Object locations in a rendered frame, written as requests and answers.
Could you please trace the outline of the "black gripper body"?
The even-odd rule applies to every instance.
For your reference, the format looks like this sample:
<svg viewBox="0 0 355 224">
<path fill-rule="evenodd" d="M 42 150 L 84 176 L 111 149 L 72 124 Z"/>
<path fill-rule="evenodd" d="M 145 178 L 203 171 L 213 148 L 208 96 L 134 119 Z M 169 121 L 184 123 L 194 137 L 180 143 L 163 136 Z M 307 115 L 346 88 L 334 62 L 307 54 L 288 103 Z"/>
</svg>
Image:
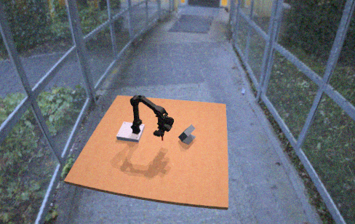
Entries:
<svg viewBox="0 0 355 224">
<path fill-rule="evenodd" d="M 156 130 L 156 131 L 153 133 L 153 135 L 154 135 L 154 136 L 157 136 L 157 137 L 160 137 L 161 134 L 162 134 L 162 132 L 163 132 L 163 130 L 164 130 L 164 129 L 162 129 L 163 124 L 159 124 L 159 123 L 157 123 L 157 124 L 158 124 L 157 129 L 159 129 L 159 130 L 158 130 L 158 131 Z"/>
</svg>

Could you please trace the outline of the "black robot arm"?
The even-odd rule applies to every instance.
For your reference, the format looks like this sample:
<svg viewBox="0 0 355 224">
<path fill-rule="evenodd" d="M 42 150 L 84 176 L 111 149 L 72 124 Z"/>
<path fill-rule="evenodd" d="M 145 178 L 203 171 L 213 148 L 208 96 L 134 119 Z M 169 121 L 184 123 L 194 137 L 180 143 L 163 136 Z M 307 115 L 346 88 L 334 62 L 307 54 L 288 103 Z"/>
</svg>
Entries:
<svg viewBox="0 0 355 224">
<path fill-rule="evenodd" d="M 142 124 L 142 120 L 140 119 L 139 114 L 139 103 L 143 103 L 148 106 L 153 112 L 156 114 L 155 117 L 158 117 L 158 123 L 163 124 L 162 129 L 169 132 L 174 123 L 174 119 L 172 117 L 168 117 L 168 113 L 165 111 L 163 107 L 160 105 L 155 105 L 150 100 L 148 100 L 144 95 L 135 95 L 130 100 L 130 103 L 133 107 L 134 121 L 132 123 L 131 129 L 132 133 L 139 135 L 141 132 L 140 125 Z M 165 113 L 165 114 L 164 114 Z M 163 115 L 164 114 L 164 115 Z"/>
</svg>

